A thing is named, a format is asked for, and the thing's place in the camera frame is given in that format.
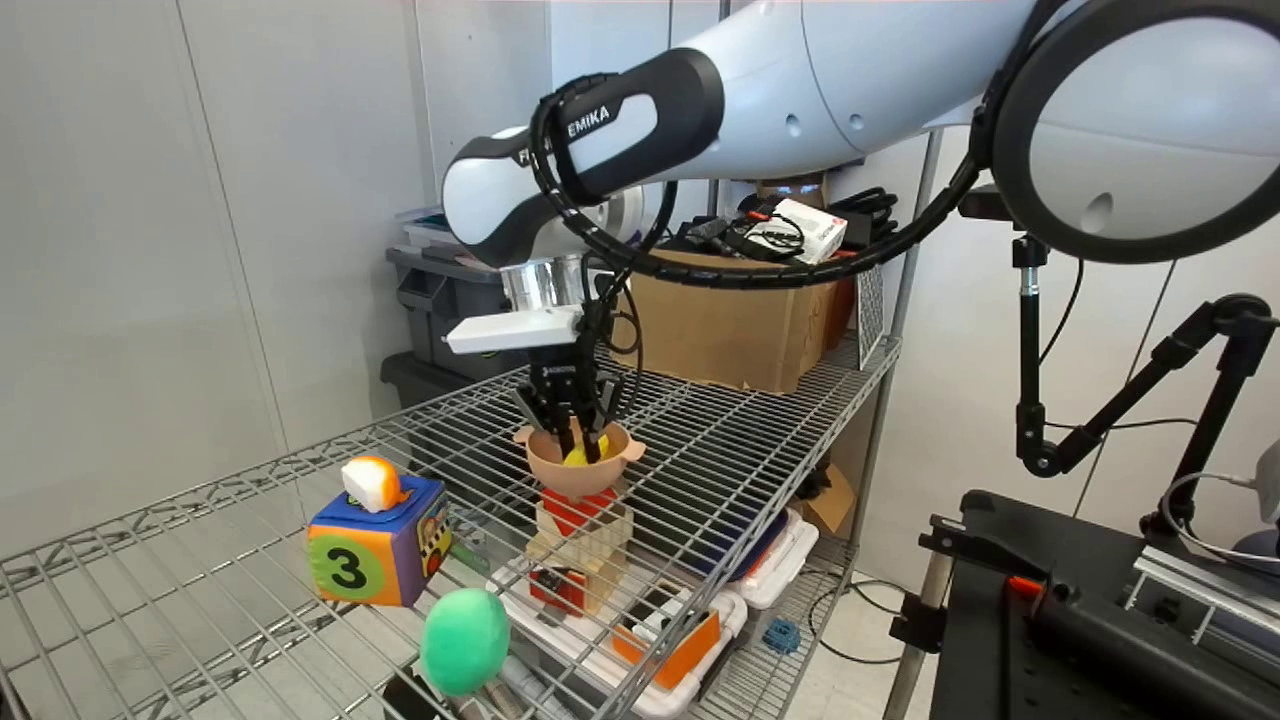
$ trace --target wire shelf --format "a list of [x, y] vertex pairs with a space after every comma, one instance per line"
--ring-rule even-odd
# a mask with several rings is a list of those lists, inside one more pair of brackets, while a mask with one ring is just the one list
[[[645, 569], [647, 587], [669, 578], [692, 592], [692, 608], [707, 608], [884, 378], [893, 357], [895, 347], [878, 347], [862, 370], [822, 365], [795, 397], [647, 377], [627, 414], [647, 455], [627, 469], [615, 499], [633, 507], [627, 562]], [[436, 596], [518, 562], [530, 537], [538, 491], [512, 443], [522, 418], [518, 378], [518, 370], [479, 378], [0, 560], [0, 714], [5, 707], [53, 720], [399, 714], [384, 689], [392, 680], [418, 689], [413, 673], [418, 617]], [[337, 463], [360, 451], [439, 474], [451, 512], [479, 532], [479, 557], [449, 560], [414, 608], [327, 605], [311, 592], [298, 532], [337, 496]], [[608, 636], [600, 621], [580, 636], [580, 656], [530, 665], [543, 683], [535, 703], [566, 714], [623, 714], [685, 626], [669, 626], [639, 668], [600, 689], [580, 680]], [[741, 640], [752, 646], [737, 651], [704, 691], [704, 714], [737, 714], [745, 689], [764, 691], [746, 714], [783, 711], [807, 640], [775, 661], [760, 656], [757, 636], [760, 621]], [[456, 711], [427, 691], [418, 700], [439, 714]]]

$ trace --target green ball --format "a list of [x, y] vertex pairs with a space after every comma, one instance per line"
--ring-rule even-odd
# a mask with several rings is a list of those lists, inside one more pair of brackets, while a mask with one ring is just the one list
[[509, 661], [512, 625], [504, 600], [459, 587], [436, 600], [423, 625], [418, 668], [444, 697], [473, 697]]

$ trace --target cube with number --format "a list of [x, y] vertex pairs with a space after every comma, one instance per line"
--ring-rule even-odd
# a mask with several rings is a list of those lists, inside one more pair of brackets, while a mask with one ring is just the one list
[[307, 528], [307, 560], [322, 600], [409, 608], [444, 562], [444, 485], [423, 474], [399, 478], [403, 499], [394, 507], [368, 512], [346, 496], [337, 496], [314, 512]]

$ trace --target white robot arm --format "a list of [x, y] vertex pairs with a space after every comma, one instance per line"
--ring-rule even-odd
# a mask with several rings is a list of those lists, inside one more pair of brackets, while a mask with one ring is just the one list
[[[1051, 25], [1072, 25], [1116, 17], [1116, 3], [760, 0], [566, 94], [561, 185], [591, 202], [639, 179], [767, 179], [850, 163], [974, 99], [1030, 12], [1051, 9]], [[1220, 212], [1222, 194], [1261, 186], [1280, 163], [1270, 0], [1189, 0], [1174, 3], [1182, 12], [1167, 12], [1167, 0], [1126, 3], [1167, 20], [1076, 73], [1038, 115], [1051, 143], [1023, 153], [1059, 214], [1116, 237]], [[535, 229], [555, 221], [529, 153], [529, 127], [479, 137], [444, 176], [449, 224], [487, 264], [529, 258]], [[1212, 191], [1202, 179], [1174, 185], [1173, 169], [1214, 176]], [[1122, 202], [1099, 186], [1109, 176], [1130, 179]]]

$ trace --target number 3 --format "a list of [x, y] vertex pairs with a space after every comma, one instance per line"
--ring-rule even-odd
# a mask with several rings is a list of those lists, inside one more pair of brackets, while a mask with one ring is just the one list
[[337, 573], [327, 578], [337, 578], [340, 587], [365, 587], [368, 574], [360, 573], [360, 557], [346, 547], [327, 547], [327, 560], [337, 562]]

